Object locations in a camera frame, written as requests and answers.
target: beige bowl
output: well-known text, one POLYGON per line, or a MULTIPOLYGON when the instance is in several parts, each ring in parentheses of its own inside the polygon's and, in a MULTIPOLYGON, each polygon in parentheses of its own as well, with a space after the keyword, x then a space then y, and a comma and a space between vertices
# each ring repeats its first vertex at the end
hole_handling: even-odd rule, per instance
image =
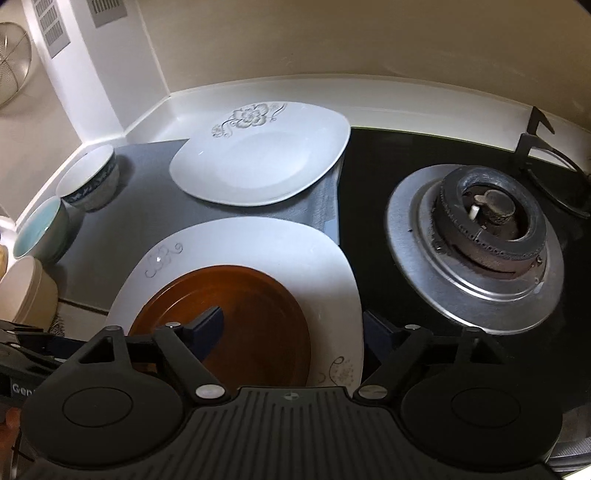
POLYGON ((20 258, 0 280, 0 319, 47 330, 56 310, 57 285, 36 258, 20 258))

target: bowl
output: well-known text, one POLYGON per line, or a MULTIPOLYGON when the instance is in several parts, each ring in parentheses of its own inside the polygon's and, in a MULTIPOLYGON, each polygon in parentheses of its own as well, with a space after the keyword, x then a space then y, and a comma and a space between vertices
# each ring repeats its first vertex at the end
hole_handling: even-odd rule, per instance
POLYGON ((188 323, 219 306, 223 335, 203 365, 229 390, 243 385, 305 387, 310 337, 297 300, 277 280, 252 268, 217 265, 189 272, 144 306, 130 335, 167 322, 188 323))
POLYGON ((91 212, 111 201, 119 183, 119 164, 111 145, 95 148, 78 160, 57 184, 56 195, 91 212))
POLYGON ((69 217, 59 197, 43 202, 25 221, 12 248, 14 258, 31 255, 43 263, 56 260, 66 247, 69 217))
POLYGON ((47 330, 56 310, 57 285, 36 258, 20 258, 0 280, 0 319, 47 330))

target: gray cloth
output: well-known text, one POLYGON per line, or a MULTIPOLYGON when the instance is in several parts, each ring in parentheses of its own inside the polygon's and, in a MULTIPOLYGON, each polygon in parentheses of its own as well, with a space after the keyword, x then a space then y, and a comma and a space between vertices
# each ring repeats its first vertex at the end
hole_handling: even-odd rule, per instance
POLYGON ((283 202, 232 207, 180 190, 168 165, 184 141, 127 145, 115 150, 121 179, 113 200, 96 212, 68 208, 70 246, 47 268, 62 300, 108 311, 123 283, 158 242, 198 223, 265 216, 310 225, 338 243, 337 183, 341 161, 318 182, 283 202))

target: beige wall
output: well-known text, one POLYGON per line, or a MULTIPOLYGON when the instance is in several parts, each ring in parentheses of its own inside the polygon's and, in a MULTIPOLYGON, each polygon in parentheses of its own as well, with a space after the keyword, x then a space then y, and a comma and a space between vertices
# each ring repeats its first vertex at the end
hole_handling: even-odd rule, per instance
POLYGON ((432 80, 591 129, 591 15, 574 0, 138 0, 171 91, 298 73, 432 80))
MULTIPOLYGON (((27 29, 21 0, 0 7, 0 22, 27 29)), ((80 145, 33 45, 23 91, 0 108, 0 205, 14 220, 80 145)))

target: brown plate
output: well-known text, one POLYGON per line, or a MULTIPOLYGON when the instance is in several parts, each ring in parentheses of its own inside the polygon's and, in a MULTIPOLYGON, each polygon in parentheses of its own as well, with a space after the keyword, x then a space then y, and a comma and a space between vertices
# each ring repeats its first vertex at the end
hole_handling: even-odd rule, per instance
POLYGON ((306 318, 283 285, 251 268, 219 265, 177 278, 142 308, 129 334, 151 333, 167 322, 188 323, 216 305, 223 310, 224 333, 203 365, 226 388, 306 385, 306 318))

